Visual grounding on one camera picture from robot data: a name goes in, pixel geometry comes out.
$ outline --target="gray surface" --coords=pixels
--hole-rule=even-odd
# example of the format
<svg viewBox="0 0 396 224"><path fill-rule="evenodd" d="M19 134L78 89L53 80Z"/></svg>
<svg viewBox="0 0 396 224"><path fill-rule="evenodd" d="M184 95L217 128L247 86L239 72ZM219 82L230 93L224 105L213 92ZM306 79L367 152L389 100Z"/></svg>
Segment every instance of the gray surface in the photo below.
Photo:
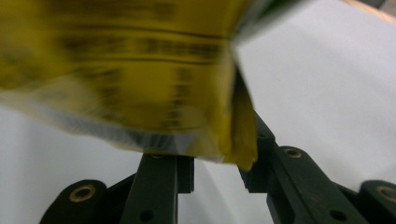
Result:
<svg viewBox="0 0 396 224"><path fill-rule="evenodd" d="M243 45L254 104L280 145L306 150L328 176L357 189L396 183L396 29L345 3L322 0ZM0 108L0 223L38 223L80 179L108 186L141 154L64 133ZM195 192L179 223L271 223L265 196L248 194L235 167L196 162Z"/></svg>

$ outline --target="yellow bag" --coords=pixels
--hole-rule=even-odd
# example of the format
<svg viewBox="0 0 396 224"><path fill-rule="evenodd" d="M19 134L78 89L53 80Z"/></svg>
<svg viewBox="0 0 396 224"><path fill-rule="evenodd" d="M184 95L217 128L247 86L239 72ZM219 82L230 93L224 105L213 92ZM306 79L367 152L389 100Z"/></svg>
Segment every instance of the yellow bag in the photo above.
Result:
<svg viewBox="0 0 396 224"><path fill-rule="evenodd" d="M119 147L249 169L231 40L248 0L3 0L0 100Z"/></svg>

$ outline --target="white surface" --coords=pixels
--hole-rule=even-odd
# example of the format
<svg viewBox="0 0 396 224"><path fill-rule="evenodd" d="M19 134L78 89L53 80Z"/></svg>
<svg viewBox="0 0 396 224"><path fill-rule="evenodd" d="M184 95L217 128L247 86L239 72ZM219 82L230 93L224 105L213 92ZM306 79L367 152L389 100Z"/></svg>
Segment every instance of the white surface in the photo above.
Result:
<svg viewBox="0 0 396 224"><path fill-rule="evenodd" d="M396 27L333 0L317 1L240 48L254 104L280 145L307 151L334 181L396 183ZM63 133L0 108L0 223L38 223L68 185L108 186L140 154ZM179 223L272 223L265 195L235 167L197 161Z"/></svg>

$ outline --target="plastic packaging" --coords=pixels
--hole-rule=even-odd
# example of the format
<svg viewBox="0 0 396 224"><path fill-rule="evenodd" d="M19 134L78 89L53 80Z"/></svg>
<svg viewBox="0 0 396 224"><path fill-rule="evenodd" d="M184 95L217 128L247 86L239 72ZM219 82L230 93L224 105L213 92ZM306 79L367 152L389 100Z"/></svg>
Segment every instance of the plastic packaging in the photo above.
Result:
<svg viewBox="0 0 396 224"><path fill-rule="evenodd" d="M248 3L3 0L0 100L120 148L247 170L255 123L232 37Z"/></svg>

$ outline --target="yellow package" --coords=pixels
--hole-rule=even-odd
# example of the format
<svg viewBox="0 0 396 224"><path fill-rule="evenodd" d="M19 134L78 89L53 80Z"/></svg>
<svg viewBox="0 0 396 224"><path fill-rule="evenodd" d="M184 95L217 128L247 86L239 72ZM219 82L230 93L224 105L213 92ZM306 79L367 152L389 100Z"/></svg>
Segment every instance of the yellow package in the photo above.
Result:
<svg viewBox="0 0 396 224"><path fill-rule="evenodd" d="M248 0L2 2L3 103L122 148L256 160L231 47Z"/></svg>

